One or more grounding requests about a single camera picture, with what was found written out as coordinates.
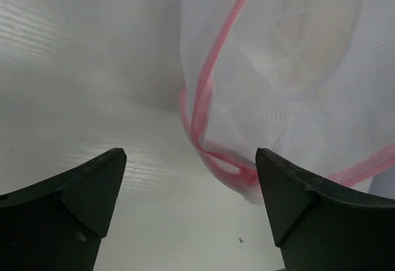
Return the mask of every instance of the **pink piping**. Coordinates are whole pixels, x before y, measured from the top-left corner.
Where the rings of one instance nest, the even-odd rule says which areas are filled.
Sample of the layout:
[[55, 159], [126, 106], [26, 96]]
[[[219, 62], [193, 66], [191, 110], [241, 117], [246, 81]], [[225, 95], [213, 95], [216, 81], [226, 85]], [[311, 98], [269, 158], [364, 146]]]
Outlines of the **pink piping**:
[[[236, 0], [236, 3], [215, 40], [214, 46], [203, 66], [203, 70], [197, 84], [191, 122], [189, 122], [186, 114], [186, 88], [183, 89], [180, 95], [182, 121], [192, 144], [198, 150], [200, 157], [214, 176], [225, 185], [236, 190], [245, 190], [259, 184], [256, 168], [236, 160], [230, 153], [206, 151], [201, 146], [201, 141], [204, 139], [204, 133], [207, 129], [210, 102], [214, 92], [212, 71], [218, 60], [222, 47], [227, 40], [227, 36], [229, 35], [229, 32], [245, 2], [246, 0]], [[219, 165], [218, 160], [238, 168], [239, 174], [223, 169]], [[336, 172], [330, 175], [328, 179], [345, 186], [352, 186], [394, 165], [395, 144], [390, 144], [371, 158], [346, 170]]]

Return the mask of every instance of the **pink strap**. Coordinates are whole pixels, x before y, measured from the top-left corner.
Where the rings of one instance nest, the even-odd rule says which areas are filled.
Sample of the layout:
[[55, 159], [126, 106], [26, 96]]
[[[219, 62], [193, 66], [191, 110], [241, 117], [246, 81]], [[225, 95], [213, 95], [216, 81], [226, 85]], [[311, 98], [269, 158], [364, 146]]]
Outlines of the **pink strap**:
[[[235, 157], [235, 153], [207, 151], [202, 147], [201, 141], [204, 139], [204, 133], [207, 129], [210, 113], [210, 102], [214, 92], [214, 79], [212, 77], [212, 71], [227, 39], [227, 36], [229, 35], [229, 32], [245, 1], [246, 0], [236, 0], [236, 3], [233, 6], [217, 39], [215, 40], [214, 46], [203, 66], [203, 70], [197, 84], [191, 122], [189, 122], [188, 116], [186, 114], [186, 88], [183, 89], [180, 95], [182, 121], [187, 134], [189, 134], [192, 144], [198, 150], [200, 157], [214, 174], [214, 176], [225, 185], [239, 191], [243, 191], [246, 188], [259, 184], [256, 168], [253, 165], [248, 165], [245, 162], [237, 160], [239, 157]], [[355, 185], [356, 183], [372, 177], [395, 165], [394, 155], [395, 144], [389, 145], [377, 155], [367, 159], [366, 161], [363, 161], [362, 163], [359, 163], [349, 169], [334, 173], [328, 178], [342, 185]], [[219, 165], [219, 161], [236, 167], [239, 169], [239, 173], [235, 174], [223, 169]]]

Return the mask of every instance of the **small dark speck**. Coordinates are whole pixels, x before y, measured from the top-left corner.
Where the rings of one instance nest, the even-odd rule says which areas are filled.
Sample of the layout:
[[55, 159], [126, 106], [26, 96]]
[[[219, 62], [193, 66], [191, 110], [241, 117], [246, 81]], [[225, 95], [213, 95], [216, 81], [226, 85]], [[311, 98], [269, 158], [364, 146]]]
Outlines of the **small dark speck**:
[[86, 241], [85, 235], [81, 232], [76, 232], [74, 239], [82, 241], [82, 242]]

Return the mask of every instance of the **laundry bag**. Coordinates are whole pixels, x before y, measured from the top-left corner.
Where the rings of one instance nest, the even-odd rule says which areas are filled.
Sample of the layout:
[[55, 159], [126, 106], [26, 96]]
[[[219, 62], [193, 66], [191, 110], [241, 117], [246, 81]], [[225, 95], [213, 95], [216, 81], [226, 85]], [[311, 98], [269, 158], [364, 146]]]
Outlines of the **laundry bag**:
[[250, 202], [257, 148], [345, 186], [395, 164], [395, 0], [181, 0], [180, 50], [190, 141]]

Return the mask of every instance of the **mesh bag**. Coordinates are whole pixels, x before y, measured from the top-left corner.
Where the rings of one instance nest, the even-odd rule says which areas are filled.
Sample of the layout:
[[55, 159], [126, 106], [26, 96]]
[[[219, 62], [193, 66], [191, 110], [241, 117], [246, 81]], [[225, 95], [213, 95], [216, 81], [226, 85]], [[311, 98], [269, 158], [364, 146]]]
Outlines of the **mesh bag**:
[[181, 0], [183, 123], [258, 203], [269, 148], [352, 186], [395, 164], [395, 0]]

